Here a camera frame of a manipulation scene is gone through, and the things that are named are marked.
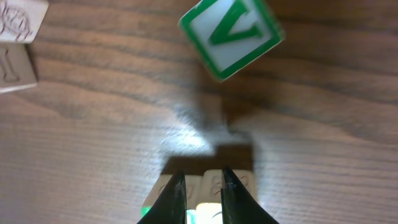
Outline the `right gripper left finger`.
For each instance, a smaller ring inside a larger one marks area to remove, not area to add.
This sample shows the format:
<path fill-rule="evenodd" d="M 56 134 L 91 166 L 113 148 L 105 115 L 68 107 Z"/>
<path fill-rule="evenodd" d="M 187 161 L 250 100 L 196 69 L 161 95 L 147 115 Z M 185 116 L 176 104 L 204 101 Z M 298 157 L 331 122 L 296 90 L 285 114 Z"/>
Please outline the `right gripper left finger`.
<path fill-rule="evenodd" d="M 185 174 L 161 175 L 142 206 L 137 224 L 186 224 L 187 189 Z"/>

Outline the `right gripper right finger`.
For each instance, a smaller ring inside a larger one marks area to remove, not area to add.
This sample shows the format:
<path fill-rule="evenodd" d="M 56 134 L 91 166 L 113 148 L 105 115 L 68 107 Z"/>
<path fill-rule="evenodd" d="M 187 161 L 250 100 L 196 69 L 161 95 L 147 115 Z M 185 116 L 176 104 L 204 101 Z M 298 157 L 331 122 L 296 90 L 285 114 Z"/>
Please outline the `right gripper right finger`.
<path fill-rule="evenodd" d="M 279 224 L 251 196 L 229 167 L 222 169 L 223 224 Z"/>

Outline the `yellow O block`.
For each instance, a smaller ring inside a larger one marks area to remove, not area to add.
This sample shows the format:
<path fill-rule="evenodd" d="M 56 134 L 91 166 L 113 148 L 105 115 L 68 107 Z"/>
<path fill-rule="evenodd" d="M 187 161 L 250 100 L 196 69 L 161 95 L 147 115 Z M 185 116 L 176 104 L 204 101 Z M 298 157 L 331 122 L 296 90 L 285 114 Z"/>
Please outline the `yellow O block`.
<path fill-rule="evenodd" d="M 248 190 L 257 199 L 257 188 L 254 173 L 249 170 L 235 169 L 233 172 Z M 196 206 L 196 224 L 222 224 L 221 169 L 208 170 L 204 173 Z"/>

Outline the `green R block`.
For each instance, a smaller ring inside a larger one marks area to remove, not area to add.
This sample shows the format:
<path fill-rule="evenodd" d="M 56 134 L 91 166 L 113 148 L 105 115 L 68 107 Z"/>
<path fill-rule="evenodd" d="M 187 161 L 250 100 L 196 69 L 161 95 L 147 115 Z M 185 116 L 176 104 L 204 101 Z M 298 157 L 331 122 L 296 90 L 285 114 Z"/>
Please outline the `green R block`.
<path fill-rule="evenodd" d="M 141 217 L 144 217 L 145 214 L 152 208 L 153 204 L 162 193 L 164 187 L 167 185 L 171 177 L 171 174 L 164 174 L 157 179 L 141 207 Z M 195 209 L 197 205 L 199 188 L 201 185 L 201 176 L 186 175 L 185 183 L 187 191 L 187 224 L 195 224 Z"/>

